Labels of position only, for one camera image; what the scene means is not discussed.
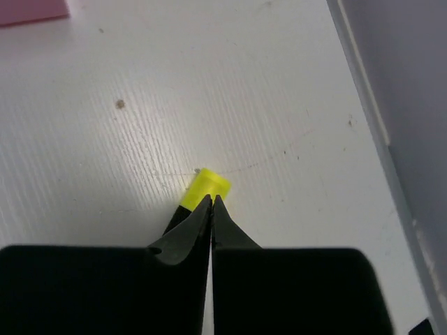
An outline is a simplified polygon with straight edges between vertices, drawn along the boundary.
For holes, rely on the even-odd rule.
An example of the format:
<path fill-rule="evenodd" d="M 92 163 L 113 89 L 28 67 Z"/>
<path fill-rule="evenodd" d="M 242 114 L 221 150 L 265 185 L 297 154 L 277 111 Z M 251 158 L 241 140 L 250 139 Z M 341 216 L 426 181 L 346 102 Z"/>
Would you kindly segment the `yellow highlighter marker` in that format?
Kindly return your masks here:
<path fill-rule="evenodd" d="M 212 200 L 215 200 L 215 197 L 219 195 L 224 200 L 229 194 L 230 188 L 231 183 L 229 180 L 220 174 L 207 168 L 197 170 L 193 181 L 187 188 L 186 193 L 182 197 L 179 206 L 163 233 L 167 234 L 188 218 L 206 195 L 209 195 Z"/>

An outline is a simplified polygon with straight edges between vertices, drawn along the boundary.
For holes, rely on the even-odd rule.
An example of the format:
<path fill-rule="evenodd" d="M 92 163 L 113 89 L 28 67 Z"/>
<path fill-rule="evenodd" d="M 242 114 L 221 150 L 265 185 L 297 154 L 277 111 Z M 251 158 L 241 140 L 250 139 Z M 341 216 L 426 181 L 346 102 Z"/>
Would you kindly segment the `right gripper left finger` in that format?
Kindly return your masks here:
<path fill-rule="evenodd" d="M 143 248 L 1 250 L 2 334 L 200 334 L 212 199 Z"/>

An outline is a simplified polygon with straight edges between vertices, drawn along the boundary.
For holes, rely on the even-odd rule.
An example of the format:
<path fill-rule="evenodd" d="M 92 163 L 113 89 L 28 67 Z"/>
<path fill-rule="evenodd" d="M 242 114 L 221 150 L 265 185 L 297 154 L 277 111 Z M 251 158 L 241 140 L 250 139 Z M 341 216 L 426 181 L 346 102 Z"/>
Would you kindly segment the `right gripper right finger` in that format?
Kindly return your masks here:
<path fill-rule="evenodd" d="M 354 248 L 263 248 L 216 197 L 216 334 L 392 334 L 375 271 Z"/>

